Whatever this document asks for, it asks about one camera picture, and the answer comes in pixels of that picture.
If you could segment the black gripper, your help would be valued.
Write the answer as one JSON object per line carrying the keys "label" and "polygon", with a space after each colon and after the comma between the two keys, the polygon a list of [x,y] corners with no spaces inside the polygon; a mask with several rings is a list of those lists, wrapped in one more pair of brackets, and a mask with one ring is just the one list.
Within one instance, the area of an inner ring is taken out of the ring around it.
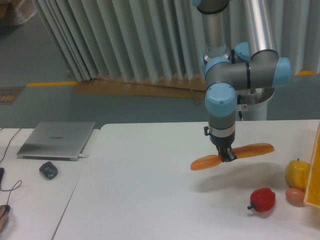
{"label": "black gripper", "polygon": [[212,144],[217,148],[218,155],[224,163],[229,163],[237,159],[237,155],[232,150],[232,144],[236,135],[234,126],[226,129],[216,129],[212,126],[205,126],[203,130],[204,135],[208,136]]}

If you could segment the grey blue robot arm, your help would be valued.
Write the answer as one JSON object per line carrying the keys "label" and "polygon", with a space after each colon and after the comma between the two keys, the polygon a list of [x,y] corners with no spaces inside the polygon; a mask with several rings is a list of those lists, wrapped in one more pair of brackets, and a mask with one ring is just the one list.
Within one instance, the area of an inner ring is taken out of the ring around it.
{"label": "grey blue robot arm", "polygon": [[223,162],[240,157],[232,144],[236,133],[239,91],[272,90],[291,81],[291,63],[280,57],[264,0],[243,2],[247,43],[229,49],[226,39],[227,0],[195,0],[202,15],[205,50],[200,59],[206,82],[205,106],[208,125],[204,133],[215,145]]}

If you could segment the person's hand on mouse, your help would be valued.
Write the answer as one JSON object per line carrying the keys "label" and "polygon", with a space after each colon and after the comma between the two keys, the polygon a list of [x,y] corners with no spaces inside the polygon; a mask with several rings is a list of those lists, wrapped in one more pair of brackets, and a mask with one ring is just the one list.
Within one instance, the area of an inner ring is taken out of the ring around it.
{"label": "person's hand on mouse", "polygon": [[11,206],[10,205],[1,205],[0,206],[0,228],[2,229],[5,222],[7,221],[9,212],[11,210]]}

